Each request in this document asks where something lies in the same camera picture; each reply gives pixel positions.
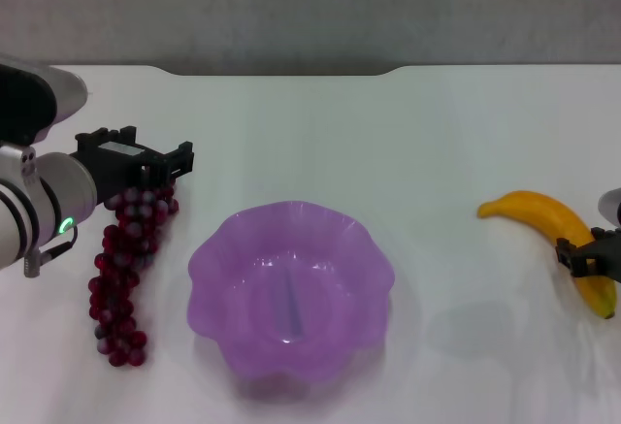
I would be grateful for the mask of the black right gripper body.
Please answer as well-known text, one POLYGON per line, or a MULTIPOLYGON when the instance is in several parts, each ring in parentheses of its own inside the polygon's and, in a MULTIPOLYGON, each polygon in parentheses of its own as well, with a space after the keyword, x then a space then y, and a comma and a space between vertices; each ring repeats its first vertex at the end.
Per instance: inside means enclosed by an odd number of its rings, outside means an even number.
POLYGON ((620 280, 620 235, 609 234, 594 241, 596 274, 620 280))

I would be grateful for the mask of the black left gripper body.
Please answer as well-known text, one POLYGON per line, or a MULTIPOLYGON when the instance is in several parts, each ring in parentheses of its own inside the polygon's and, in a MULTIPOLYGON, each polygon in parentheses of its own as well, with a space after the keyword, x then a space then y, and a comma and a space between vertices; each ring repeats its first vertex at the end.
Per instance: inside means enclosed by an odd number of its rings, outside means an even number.
POLYGON ((161 186, 160 164, 153 154, 142 150, 127 153, 106 148, 92 148, 71 153, 90 174, 96 189, 97 203, 102 204, 128 188, 161 186))

